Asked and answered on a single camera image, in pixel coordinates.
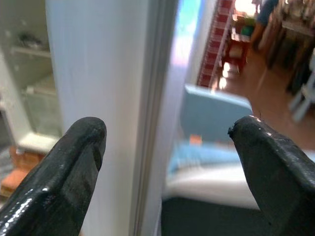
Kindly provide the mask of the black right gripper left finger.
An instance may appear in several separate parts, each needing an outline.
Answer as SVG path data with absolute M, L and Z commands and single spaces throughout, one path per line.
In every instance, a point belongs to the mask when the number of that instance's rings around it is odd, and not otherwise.
M 77 120 L 0 210 L 3 236 L 77 236 L 106 149 L 103 120 Z

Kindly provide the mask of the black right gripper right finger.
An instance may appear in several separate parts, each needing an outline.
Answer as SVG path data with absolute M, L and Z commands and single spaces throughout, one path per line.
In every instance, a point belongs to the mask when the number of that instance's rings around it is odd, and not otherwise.
M 228 130 L 249 189 L 274 236 L 315 234 L 315 164 L 288 137 L 245 116 Z

